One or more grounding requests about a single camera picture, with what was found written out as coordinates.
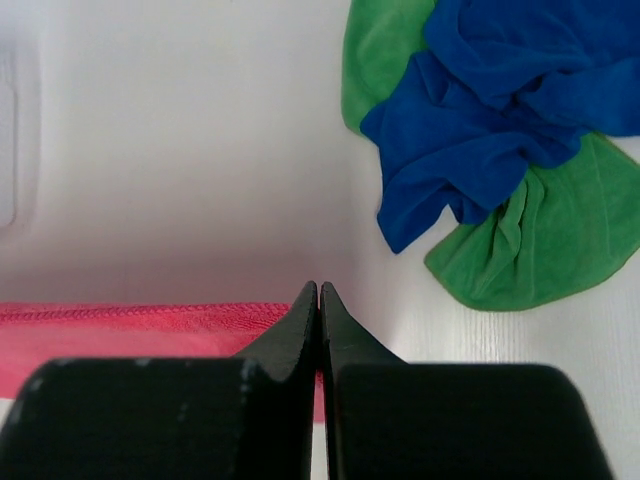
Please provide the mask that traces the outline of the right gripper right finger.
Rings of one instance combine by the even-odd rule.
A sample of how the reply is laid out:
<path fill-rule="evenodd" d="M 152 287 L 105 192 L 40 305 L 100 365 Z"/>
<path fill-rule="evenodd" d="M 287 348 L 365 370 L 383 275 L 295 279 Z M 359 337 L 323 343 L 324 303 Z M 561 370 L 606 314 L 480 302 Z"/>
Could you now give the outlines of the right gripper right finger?
<path fill-rule="evenodd" d="M 319 299 L 333 479 L 609 479 L 583 398 L 541 364 L 409 363 Z"/>

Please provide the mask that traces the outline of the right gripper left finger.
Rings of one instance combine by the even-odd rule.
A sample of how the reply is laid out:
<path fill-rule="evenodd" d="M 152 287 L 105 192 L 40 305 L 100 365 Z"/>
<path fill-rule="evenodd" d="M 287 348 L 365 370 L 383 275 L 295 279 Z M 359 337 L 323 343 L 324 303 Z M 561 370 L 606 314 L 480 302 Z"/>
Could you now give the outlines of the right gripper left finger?
<path fill-rule="evenodd" d="M 70 357 L 25 382 L 5 479 L 306 479 L 318 290 L 227 358 Z"/>

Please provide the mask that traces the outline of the red towel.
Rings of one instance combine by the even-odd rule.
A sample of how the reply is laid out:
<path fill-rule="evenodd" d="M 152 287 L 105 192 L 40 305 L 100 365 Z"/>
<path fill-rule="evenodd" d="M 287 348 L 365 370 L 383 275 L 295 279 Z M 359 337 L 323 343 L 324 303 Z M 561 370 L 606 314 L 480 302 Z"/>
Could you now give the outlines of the red towel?
<path fill-rule="evenodd" d="M 290 307 L 283 303 L 119 305 L 4 303 L 1 411 L 58 357 L 229 357 Z"/>

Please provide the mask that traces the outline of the blue towel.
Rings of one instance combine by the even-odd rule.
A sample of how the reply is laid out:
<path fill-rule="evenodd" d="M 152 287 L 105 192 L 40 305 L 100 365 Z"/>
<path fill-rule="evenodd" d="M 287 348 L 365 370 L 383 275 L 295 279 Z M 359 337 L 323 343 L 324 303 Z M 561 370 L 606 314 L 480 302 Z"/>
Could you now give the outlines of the blue towel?
<path fill-rule="evenodd" d="M 532 167 L 582 138 L 639 132 L 635 1 L 440 1 L 390 96 L 362 120 L 379 150 L 377 220 L 393 252 L 445 208 L 478 224 Z"/>

